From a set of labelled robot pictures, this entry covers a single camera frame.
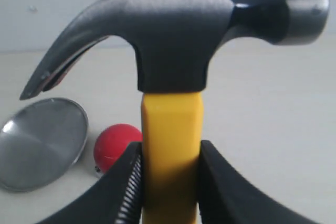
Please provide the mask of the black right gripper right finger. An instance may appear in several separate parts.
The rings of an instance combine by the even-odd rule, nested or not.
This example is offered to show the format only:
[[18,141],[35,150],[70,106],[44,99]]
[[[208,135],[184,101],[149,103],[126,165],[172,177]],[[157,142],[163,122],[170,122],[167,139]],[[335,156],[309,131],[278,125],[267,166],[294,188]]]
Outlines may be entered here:
[[253,186],[208,140],[201,141],[197,185],[202,223],[308,223]]

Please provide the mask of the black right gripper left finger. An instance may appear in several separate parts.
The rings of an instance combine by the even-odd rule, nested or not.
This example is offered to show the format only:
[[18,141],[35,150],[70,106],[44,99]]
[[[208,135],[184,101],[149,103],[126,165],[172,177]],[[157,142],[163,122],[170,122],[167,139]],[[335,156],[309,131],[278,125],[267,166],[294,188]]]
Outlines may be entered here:
[[89,190],[40,223],[139,223],[142,209],[141,161],[142,144],[132,142]]

